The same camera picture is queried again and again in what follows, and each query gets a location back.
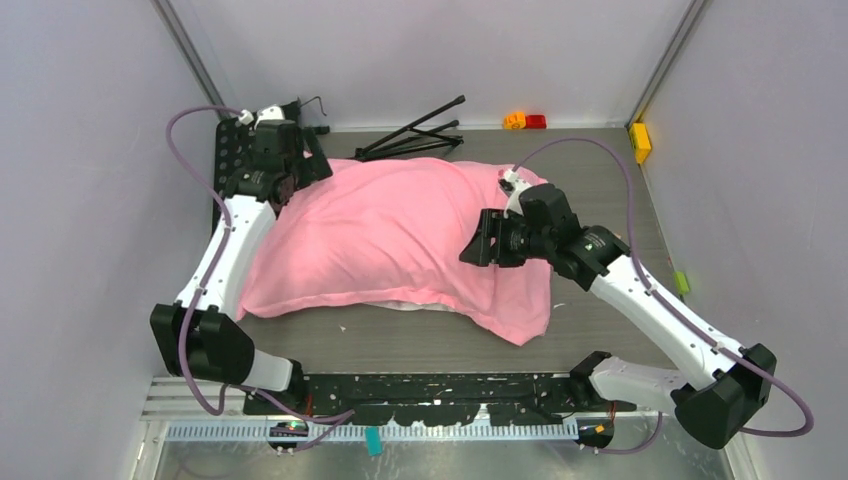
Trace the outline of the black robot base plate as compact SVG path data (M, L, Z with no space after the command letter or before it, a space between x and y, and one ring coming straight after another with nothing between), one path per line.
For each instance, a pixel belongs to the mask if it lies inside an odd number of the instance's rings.
M244 413L280 414L276 403L315 418L351 411L347 422L362 426L465 426L483 413L495 426L553 425L609 409L587 384L552 373L312 374L288 391L251 394Z

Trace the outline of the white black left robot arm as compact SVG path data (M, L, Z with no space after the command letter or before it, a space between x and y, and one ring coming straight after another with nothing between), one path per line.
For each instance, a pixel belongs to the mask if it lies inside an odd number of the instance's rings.
M255 127L224 122L219 153L233 168L218 190L219 222L191 280L150 316L167 371L176 376L268 390L280 412L307 398L299 362L259 350L236 323L250 267L280 210L332 169L315 130L292 120Z

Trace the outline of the white pillow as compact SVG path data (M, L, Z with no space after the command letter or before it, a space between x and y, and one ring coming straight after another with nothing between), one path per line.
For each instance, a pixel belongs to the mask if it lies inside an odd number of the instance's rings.
M441 304L441 303L413 303L413 302L401 302L401 301L382 301L382 302L372 302L369 303L369 306L386 308L396 311L439 311L439 312L451 312L455 313L455 310L451 307Z

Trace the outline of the pink pillowcase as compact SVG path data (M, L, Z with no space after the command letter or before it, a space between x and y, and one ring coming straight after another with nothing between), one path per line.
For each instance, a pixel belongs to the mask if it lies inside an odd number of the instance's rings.
M459 260L486 208L506 195L501 165L437 158L331 161L333 175L297 192L249 270L238 315L314 307L441 303L521 346L551 318L551 269Z

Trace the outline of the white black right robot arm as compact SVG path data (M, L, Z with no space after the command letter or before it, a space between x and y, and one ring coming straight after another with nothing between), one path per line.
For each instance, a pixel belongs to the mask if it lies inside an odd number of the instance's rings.
M768 400L770 386L754 370L774 374L776 356L762 344L741 345L675 298L662 300L665 288L629 247L605 227L581 225L553 185L524 190L507 210L482 210L459 259L504 268L544 260L627 317L673 362L668 370L592 353L570 372L572 400L584 410L607 400L646 406L673 416L702 445L721 449Z

